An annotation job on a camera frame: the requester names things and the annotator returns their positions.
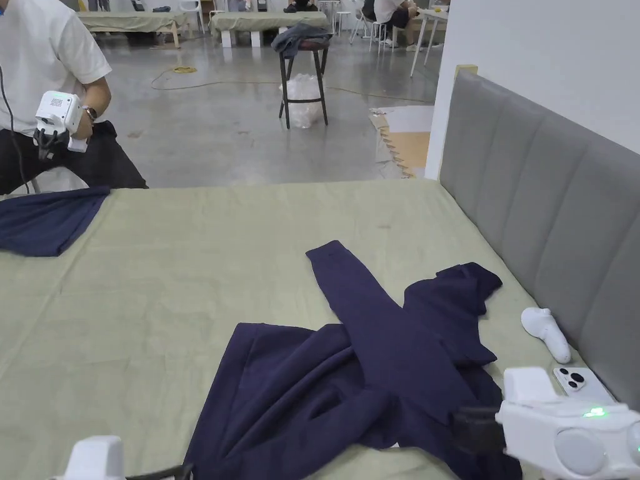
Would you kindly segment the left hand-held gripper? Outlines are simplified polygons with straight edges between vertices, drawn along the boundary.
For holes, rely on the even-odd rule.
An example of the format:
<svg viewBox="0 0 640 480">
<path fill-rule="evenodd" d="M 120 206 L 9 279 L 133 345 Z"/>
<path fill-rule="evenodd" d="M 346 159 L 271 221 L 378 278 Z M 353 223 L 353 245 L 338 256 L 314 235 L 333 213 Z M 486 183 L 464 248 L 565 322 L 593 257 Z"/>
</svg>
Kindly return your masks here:
<svg viewBox="0 0 640 480">
<path fill-rule="evenodd" d="M 160 471 L 126 476 L 122 439 L 113 435 L 90 436 L 72 448 L 60 479 L 126 479 L 126 480 L 189 480 L 193 478 L 193 463 L 171 466 Z"/>
</svg>

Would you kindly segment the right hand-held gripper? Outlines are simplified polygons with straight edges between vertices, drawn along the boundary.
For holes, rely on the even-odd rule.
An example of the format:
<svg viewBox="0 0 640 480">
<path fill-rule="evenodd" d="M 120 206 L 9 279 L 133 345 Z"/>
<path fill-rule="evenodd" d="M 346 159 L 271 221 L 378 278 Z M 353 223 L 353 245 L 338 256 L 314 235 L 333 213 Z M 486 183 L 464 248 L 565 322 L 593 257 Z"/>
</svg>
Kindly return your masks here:
<svg viewBox="0 0 640 480">
<path fill-rule="evenodd" d="M 545 479 L 638 479 L 639 413 L 556 393 L 540 367 L 506 369 L 499 408 L 464 407 L 452 415 L 458 446 L 502 452 Z"/>
</svg>

